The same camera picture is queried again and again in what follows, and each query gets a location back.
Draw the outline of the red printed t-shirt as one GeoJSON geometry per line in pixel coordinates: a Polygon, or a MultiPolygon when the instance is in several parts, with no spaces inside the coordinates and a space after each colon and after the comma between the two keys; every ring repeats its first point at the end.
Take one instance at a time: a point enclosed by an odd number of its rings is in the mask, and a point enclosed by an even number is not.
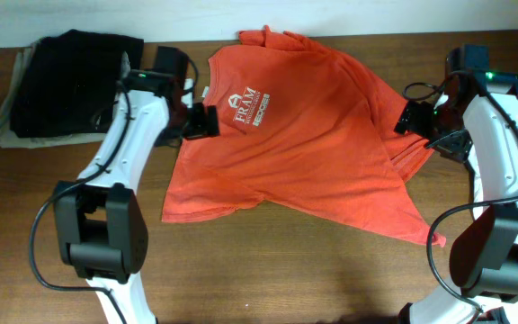
{"type": "Polygon", "coordinates": [[[165,194],[168,223],[210,221],[278,203],[425,245],[431,234],[406,182],[431,156],[395,127],[406,101],[352,56],[267,28],[209,60],[204,103],[219,135],[186,140],[165,194]]]}

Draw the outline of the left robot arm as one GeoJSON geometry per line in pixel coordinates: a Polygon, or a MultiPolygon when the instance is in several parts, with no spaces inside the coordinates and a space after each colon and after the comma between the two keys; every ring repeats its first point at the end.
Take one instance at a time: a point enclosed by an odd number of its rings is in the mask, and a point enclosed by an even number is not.
{"type": "Polygon", "coordinates": [[[219,135],[216,108],[193,100],[195,68],[180,49],[160,46],[151,69],[125,69],[101,147],[38,212],[53,210],[62,262],[86,280],[83,291],[97,294],[110,323],[157,321],[140,274],[148,231],[137,190],[152,149],[219,135]]]}

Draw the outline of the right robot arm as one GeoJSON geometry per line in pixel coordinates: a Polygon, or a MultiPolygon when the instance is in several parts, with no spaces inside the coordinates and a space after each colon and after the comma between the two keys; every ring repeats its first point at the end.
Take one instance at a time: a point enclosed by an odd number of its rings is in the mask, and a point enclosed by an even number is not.
{"type": "Polygon", "coordinates": [[[484,46],[453,49],[442,83],[409,98],[395,130],[478,173],[449,277],[398,321],[518,323],[518,75],[492,69],[484,46]]]}

